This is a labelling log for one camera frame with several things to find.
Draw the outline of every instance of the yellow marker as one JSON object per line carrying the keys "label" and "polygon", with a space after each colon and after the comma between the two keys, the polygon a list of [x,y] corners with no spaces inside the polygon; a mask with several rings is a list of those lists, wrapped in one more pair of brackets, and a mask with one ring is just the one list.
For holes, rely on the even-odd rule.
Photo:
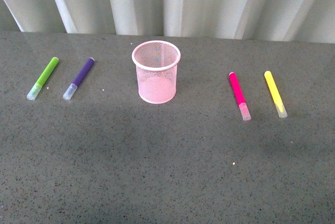
{"label": "yellow marker", "polygon": [[285,110],[282,98],[279,94],[279,91],[277,89],[276,83],[273,80],[273,76],[270,71],[266,71],[264,73],[267,85],[269,86],[269,90],[271,92],[273,102],[277,108],[277,112],[280,118],[286,118],[287,117],[287,112]]}

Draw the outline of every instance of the metal mesh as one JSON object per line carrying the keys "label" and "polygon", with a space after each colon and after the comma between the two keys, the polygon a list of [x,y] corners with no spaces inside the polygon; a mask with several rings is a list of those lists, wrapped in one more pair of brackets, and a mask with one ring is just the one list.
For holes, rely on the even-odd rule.
{"label": "metal mesh", "polygon": [[174,97],[180,60],[176,46],[164,41],[145,42],[134,49],[132,59],[136,64],[139,94],[143,100],[161,104]]}

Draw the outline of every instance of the gray countertop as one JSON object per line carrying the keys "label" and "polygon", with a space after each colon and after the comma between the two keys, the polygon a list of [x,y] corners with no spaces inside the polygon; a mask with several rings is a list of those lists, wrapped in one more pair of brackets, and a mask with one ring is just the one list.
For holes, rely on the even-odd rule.
{"label": "gray countertop", "polygon": [[[161,105],[138,95],[131,59],[153,39],[182,54]],[[334,223],[334,68],[333,44],[1,32],[0,223]]]}

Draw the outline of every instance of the marker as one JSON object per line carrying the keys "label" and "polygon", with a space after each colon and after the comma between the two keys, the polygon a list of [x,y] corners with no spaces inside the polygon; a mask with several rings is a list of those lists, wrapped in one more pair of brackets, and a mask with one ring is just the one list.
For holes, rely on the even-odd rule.
{"label": "marker", "polygon": [[245,102],[239,81],[237,79],[237,76],[235,73],[231,72],[229,74],[229,79],[230,79],[230,83],[232,86],[232,89],[234,90],[235,93],[235,97],[237,100],[237,104],[239,105],[241,114],[242,114],[242,118],[244,121],[248,121],[251,119],[247,104]]}
{"label": "marker", "polygon": [[82,67],[82,69],[79,71],[78,75],[75,77],[75,79],[72,81],[72,84],[70,84],[69,88],[66,90],[66,92],[63,95],[63,98],[65,100],[70,100],[73,96],[74,92],[77,90],[79,85],[82,83],[84,78],[86,77],[87,73],[91,69],[91,67],[94,64],[94,59],[89,58],[85,65]]}
{"label": "marker", "polygon": [[37,79],[34,86],[31,88],[30,92],[27,95],[27,99],[35,100],[38,93],[41,91],[42,87],[50,77],[51,73],[53,72],[54,68],[57,66],[59,60],[58,58],[52,58],[50,63],[47,65],[45,70],[42,72],[40,77]]}
{"label": "marker", "polygon": [[277,108],[277,112],[280,118],[286,118],[287,117],[287,112],[284,107],[282,98],[279,94],[279,91],[277,89],[276,83],[273,80],[273,76],[270,71],[266,71],[264,73],[267,85],[269,87],[269,90],[271,92],[271,96],[273,98],[273,102]]}

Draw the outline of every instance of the pink marker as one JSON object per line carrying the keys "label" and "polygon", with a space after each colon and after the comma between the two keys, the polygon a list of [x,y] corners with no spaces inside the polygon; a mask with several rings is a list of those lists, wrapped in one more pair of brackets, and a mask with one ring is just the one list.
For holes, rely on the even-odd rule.
{"label": "pink marker", "polygon": [[248,121],[251,119],[251,116],[250,116],[247,104],[244,100],[243,93],[242,93],[242,90],[241,90],[236,74],[233,72],[229,73],[229,79],[230,79],[232,89],[234,90],[237,103],[240,107],[242,118],[244,121]]}

